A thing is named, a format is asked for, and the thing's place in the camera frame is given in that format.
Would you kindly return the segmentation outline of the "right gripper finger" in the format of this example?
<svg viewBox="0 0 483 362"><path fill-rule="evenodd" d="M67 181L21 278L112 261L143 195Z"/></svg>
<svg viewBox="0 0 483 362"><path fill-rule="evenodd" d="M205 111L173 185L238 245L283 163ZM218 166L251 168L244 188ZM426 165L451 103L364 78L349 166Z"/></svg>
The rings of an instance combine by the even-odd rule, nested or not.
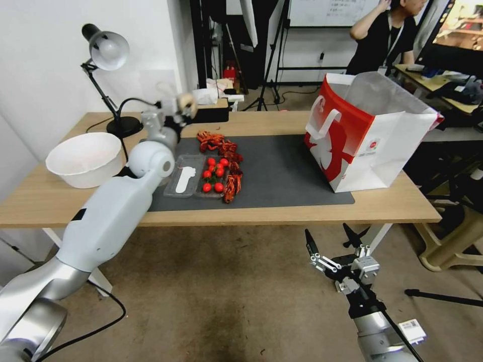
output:
<svg viewBox="0 0 483 362"><path fill-rule="evenodd" d="M370 255L370 246L363 244L362 237L366 235L369 231L369 227L361 231L360 233L356 233L353 231L348 224L343 223L343 228L346 233L348 240L343 243L345 248L349 248L350 246L355 248L355 255L357 257L366 257Z"/></svg>
<svg viewBox="0 0 483 362"><path fill-rule="evenodd" d="M336 274L342 270L342 266L339 263L336 263L335 261L319 253L315 240L308 229L304 230L304 235L306 240L306 248L310 257L310 263L315 267L315 269L322 273L330 272L332 274Z"/></svg>

